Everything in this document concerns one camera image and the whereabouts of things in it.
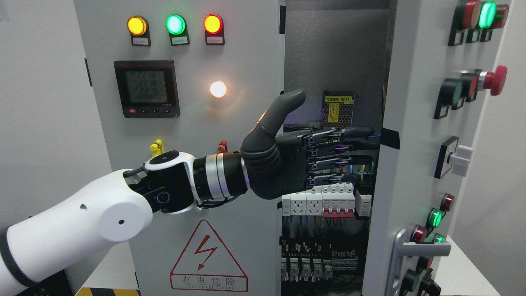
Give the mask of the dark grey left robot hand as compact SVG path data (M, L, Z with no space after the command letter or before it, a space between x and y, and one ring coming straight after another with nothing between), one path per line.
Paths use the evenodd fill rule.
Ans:
M344 127L304 130L278 135L287 115L306 99L303 89L278 96L245 137L242 158L252 191L266 200L310 188L355 183L353 173L333 173L332 169L369 164L372 157L356 154L360 150L378 150L379 141L370 140L371 127Z

